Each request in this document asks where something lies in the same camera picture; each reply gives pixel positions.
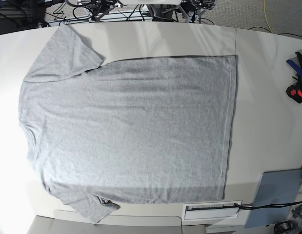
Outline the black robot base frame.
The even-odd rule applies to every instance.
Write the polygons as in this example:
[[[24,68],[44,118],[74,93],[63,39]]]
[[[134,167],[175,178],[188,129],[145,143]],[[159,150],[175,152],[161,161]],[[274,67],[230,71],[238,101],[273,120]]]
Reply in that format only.
[[[122,0],[47,0],[52,3],[44,10],[47,26],[75,23],[159,21],[214,24],[204,18],[213,10],[216,0],[182,0],[170,4],[124,4]]]

